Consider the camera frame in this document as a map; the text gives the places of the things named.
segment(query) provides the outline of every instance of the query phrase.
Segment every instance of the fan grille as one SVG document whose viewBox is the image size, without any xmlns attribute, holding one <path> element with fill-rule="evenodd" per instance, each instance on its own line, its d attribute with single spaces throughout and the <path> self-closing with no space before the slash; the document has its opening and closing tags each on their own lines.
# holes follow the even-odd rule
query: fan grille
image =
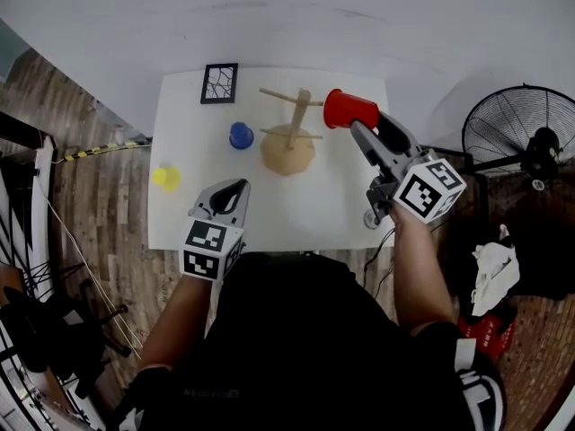
<svg viewBox="0 0 575 431">
<path fill-rule="evenodd" d="M 575 150 L 575 101 L 537 86 L 518 86 L 495 92 L 471 111 L 462 132 L 464 151 L 473 163 L 486 163 L 525 151 L 539 128 L 552 129 L 559 138 L 560 162 Z M 518 164 L 488 172 L 520 171 Z"/>
</svg>

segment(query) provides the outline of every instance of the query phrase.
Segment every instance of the white cloth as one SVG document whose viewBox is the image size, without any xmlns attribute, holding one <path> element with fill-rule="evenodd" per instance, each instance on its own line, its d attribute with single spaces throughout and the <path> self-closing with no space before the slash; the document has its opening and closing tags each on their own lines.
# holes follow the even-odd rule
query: white cloth
<svg viewBox="0 0 575 431">
<path fill-rule="evenodd" d="M 144 411 L 140 410 L 136 413 L 136 409 L 132 409 L 127 415 L 126 419 L 119 425 L 119 431 L 138 431 L 142 425 L 142 417 Z"/>
<path fill-rule="evenodd" d="M 502 225 L 501 236 L 508 234 L 507 228 Z M 472 254 L 478 268 L 475 289 L 471 292 L 474 303 L 472 315 L 483 316 L 518 282 L 519 263 L 515 248 L 506 248 L 496 242 L 477 246 Z"/>
</svg>

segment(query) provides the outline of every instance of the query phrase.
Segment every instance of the yellow cup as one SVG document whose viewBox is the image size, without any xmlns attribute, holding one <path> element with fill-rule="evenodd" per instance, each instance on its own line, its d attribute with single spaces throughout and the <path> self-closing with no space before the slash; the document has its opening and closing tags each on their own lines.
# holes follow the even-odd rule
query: yellow cup
<svg viewBox="0 0 575 431">
<path fill-rule="evenodd" d="M 165 191 L 175 191 L 180 185 L 180 172 L 173 166 L 158 168 L 152 174 L 152 182 Z"/>
</svg>

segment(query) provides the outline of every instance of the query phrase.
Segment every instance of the picture frame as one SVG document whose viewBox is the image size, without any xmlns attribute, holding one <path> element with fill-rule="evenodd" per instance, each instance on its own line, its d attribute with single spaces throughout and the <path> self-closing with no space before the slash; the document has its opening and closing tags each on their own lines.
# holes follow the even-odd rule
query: picture frame
<svg viewBox="0 0 575 431">
<path fill-rule="evenodd" d="M 237 63 L 208 64 L 201 87 L 201 104 L 235 103 L 237 84 Z"/>
</svg>

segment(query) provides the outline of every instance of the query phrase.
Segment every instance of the white table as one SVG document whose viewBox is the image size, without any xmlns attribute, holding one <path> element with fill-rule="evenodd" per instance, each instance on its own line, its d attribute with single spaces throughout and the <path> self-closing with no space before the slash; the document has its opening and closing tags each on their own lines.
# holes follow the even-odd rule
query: white table
<svg viewBox="0 0 575 431">
<path fill-rule="evenodd" d="M 316 157 L 306 172 L 282 177 L 261 161 L 260 128 L 288 123 L 293 103 L 258 92 L 260 87 L 297 97 L 300 87 L 312 101 L 324 101 L 340 88 L 375 101 L 387 110 L 383 80 L 305 69 L 240 68 L 235 104 L 200 105 L 204 72 L 167 75 L 162 83 L 150 177 L 154 169 L 175 166 L 181 185 L 167 193 L 152 181 L 148 190 L 148 245 L 177 250 L 182 219 L 206 187 L 245 178 L 252 185 L 244 228 L 247 251 L 313 251 L 377 246 L 393 223 L 375 231 L 364 226 L 370 208 L 366 191 L 377 175 L 348 129 L 328 129 L 323 108 L 309 107 L 302 128 L 323 136 L 314 140 Z M 229 128 L 243 121 L 255 134 L 253 145 L 238 151 Z"/>
</svg>

